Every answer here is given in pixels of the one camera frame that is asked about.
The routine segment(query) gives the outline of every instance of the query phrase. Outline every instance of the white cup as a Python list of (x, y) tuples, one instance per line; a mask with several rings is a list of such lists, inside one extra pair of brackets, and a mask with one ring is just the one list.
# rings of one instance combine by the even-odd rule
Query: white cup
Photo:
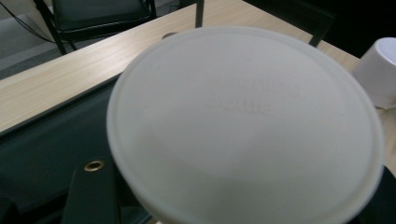
[(396, 38), (376, 40), (352, 74), (375, 106), (396, 107)]

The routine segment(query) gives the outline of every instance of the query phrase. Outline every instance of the cable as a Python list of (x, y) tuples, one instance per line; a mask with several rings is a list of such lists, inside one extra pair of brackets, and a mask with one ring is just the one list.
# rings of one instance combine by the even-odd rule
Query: cable
[(38, 38), (40, 38), (42, 40), (48, 41), (50, 43), (55, 43), (52, 40), (49, 40), (46, 37), (40, 35), (38, 32), (36, 32), (32, 27), (30, 27), (28, 24), (26, 24), (26, 22), (24, 22), (23, 20), (18, 18), (14, 13), (12, 13), (2, 2), (0, 2), (0, 5), (9, 13), (9, 15), (12, 16), (12, 18), (14, 18), (15, 21), (17, 21), (17, 23), (19, 23), (29, 33), (31, 33), (32, 35), (37, 36)]

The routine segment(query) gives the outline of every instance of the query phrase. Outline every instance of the wooden table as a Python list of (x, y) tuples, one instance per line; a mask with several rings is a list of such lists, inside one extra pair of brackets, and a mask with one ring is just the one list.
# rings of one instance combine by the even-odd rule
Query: wooden table
[[(121, 73), (128, 63), (163, 35), (194, 28), (195, 6), (114, 35), (84, 49), (0, 81), (0, 132), (40, 114)], [(204, 26), (241, 25), (290, 35), (304, 42), (310, 34), (241, 0), (205, 1)], [(351, 71), (359, 59), (322, 41), (318, 49)], [(386, 133), (386, 165), (396, 175), (396, 110), (378, 110)]]

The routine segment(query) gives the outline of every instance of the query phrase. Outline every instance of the metal grommet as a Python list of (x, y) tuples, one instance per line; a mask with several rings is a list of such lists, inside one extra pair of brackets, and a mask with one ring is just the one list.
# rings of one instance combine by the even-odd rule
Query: metal grommet
[(84, 166), (84, 170), (86, 172), (95, 172), (100, 169), (105, 165), (104, 161), (90, 161)]

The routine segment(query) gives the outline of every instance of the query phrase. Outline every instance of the plastic lid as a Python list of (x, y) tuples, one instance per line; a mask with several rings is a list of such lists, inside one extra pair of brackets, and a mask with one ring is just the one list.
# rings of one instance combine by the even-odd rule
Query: plastic lid
[(382, 172), (379, 119), (355, 79), (255, 28), (200, 28), (147, 49), (111, 95), (107, 131), (163, 223), (342, 223)]

